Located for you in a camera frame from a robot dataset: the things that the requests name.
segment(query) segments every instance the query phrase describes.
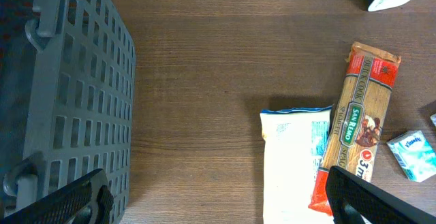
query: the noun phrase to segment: gray basket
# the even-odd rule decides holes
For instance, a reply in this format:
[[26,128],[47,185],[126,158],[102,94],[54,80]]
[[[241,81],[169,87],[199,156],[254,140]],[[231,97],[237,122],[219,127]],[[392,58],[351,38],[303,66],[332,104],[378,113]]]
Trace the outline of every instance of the gray basket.
[[118,223],[129,199],[133,41],[111,0],[34,0],[33,10],[40,18],[26,24],[37,54],[22,155],[41,159],[32,159],[30,202],[102,168]]

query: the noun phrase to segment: brown wooden surface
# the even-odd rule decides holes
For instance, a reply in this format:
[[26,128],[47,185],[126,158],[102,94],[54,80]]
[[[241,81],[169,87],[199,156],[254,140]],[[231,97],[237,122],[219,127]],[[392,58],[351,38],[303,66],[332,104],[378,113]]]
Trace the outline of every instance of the brown wooden surface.
[[[382,139],[436,148],[436,0],[113,1],[138,57],[126,223],[261,223],[260,110],[337,102],[355,40],[403,56]],[[436,214],[436,176],[408,181],[386,145],[373,183]]]

